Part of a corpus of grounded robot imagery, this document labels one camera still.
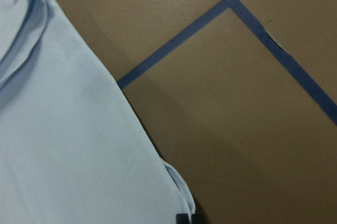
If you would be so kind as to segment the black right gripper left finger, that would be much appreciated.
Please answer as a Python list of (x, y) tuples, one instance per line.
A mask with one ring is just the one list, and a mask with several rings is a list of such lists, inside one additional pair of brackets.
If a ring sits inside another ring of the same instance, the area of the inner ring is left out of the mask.
[(176, 224), (189, 224), (188, 214), (177, 214), (176, 215)]

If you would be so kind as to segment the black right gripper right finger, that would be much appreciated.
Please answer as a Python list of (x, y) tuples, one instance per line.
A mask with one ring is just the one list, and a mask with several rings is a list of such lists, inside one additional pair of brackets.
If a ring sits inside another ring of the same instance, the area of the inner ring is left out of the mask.
[(202, 214), (191, 215), (191, 224), (203, 224), (203, 215)]

